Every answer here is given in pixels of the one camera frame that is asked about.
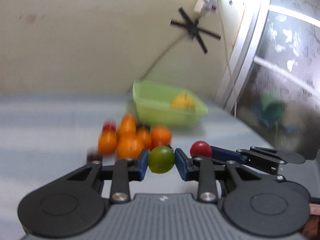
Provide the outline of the dark purple plum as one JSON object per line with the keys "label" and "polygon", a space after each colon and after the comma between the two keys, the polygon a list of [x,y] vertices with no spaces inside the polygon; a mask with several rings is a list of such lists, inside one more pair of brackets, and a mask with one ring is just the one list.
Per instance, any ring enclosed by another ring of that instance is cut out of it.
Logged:
{"label": "dark purple plum", "polygon": [[103,156],[95,148],[90,148],[87,150],[86,162],[91,163],[93,161],[103,161]]}

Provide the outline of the red cherry tomato front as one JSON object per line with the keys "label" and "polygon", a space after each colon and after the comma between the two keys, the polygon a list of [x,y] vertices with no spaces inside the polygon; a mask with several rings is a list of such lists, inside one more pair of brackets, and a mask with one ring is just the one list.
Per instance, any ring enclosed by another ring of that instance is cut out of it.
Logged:
{"label": "red cherry tomato front", "polygon": [[190,155],[191,157],[199,155],[205,158],[211,158],[213,156],[213,150],[207,142],[196,141],[190,148]]}

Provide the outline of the red cherry tomato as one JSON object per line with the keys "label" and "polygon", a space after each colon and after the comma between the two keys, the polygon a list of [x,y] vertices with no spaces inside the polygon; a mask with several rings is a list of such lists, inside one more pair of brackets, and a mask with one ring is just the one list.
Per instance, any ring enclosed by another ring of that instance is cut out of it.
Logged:
{"label": "red cherry tomato", "polygon": [[168,143],[163,142],[163,141],[153,141],[151,143],[150,150],[153,150],[154,148],[157,148],[157,147],[160,147],[160,146],[167,146],[167,145],[168,145]]}
{"label": "red cherry tomato", "polygon": [[213,150],[207,142],[196,141],[190,148],[190,155],[191,157],[199,155],[205,158],[211,158],[213,156]]}

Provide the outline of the large orange mandarin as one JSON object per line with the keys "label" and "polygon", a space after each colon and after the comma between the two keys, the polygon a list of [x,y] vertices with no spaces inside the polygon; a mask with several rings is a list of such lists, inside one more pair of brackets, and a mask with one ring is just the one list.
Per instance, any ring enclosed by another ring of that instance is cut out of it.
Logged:
{"label": "large orange mandarin", "polygon": [[121,137],[118,141],[116,153],[118,159],[138,158],[144,149],[144,143],[137,137]]}

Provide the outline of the dark red tomato back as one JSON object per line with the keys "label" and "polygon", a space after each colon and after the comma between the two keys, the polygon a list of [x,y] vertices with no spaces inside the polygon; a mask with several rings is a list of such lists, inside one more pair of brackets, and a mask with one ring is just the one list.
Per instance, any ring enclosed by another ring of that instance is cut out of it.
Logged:
{"label": "dark red tomato back", "polygon": [[117,130],[117,124],[113,119],[108,119],[106,121],[104,121],[103,123],[103,127],[102,127],[102,132],[108,132],[108,131],[112,131],[112,132],[116,132]]}

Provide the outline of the orange tomato top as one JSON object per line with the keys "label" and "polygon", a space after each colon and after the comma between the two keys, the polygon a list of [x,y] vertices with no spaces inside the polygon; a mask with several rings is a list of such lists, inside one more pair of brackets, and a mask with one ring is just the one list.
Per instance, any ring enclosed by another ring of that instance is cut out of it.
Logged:
{"label": "orange tomato top", "polygon": [[137,129],[137,119],[132,114],[125,114],[121,120],[120,126],[117,130],[117,135],[119,137],[125,135],[134,135]]}

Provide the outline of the small orange tomato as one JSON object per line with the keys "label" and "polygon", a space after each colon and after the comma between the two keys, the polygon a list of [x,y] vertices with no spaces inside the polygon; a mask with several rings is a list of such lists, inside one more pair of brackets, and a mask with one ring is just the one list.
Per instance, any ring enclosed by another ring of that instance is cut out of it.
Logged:
{"label": "small orange tomato", "polygon": [[149,149],[152,145],[152,137],[149,129],[140,127],[137,129],[137,138],[141,140],[144,144],[144,147]]}

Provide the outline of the green cherry tomato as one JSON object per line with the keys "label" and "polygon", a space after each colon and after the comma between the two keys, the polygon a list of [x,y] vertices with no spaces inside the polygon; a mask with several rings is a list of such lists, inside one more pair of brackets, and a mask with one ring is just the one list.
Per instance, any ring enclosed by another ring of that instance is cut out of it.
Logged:
{"label": "green cherry tomato", "polygon": [[152,173],[163,174],[175,165],[175,154],[168,146],[154,148],[148,156],[148,166]]}

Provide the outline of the large yellow grapefruit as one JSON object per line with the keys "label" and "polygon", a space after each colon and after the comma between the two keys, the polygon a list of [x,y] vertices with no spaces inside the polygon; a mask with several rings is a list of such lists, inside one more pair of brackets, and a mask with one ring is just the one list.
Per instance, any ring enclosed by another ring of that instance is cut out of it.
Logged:
{"label": "large yellow grapefruit", "polygon": [[170,106],[172,108],[194,109],[195,102],[193,101],[193,98],[188,94],[180,94],[173,98]]}

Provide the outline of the light green plastic basin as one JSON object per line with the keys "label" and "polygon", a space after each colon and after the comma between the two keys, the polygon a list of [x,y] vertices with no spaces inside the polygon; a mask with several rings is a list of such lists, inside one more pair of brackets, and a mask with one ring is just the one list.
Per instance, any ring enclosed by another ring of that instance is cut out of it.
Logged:
{"label": "light green plastic basin", "polygon": [[[172,108],[171,101],[180,94],[191,96],[195,108]],[[139,120],[150,125],[191,127],[208,114],[207,105],[190,90],[159,82],[135,81],[132,96]]]}

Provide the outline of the black tape cross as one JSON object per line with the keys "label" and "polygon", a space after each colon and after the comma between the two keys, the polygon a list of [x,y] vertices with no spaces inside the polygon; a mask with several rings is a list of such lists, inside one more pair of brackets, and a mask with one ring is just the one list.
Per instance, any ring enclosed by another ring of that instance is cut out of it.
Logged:
{"label": "black tape cross", "polygon": [[178,9],[178,12],[179,12],[181,18],[183,19],[183,22],[177,22],[176,20],[171,20],[170,25],[185,29],[187,31],[187,34],[191,38],[191,40],[196,39],[198,41],[204,54],[208,53],[208,49],[207,49],[206,45],[204,44],[204,41],[203,41],[202,37],[200,36],[200,33],[204,33],[204,34],[206,34],[216,40],[221,40],[221,35],[216,34],[212,31],[208,31],[206,29],[200,28],[198,26],[199,18],[192,20],[182,7],[180,7]]}

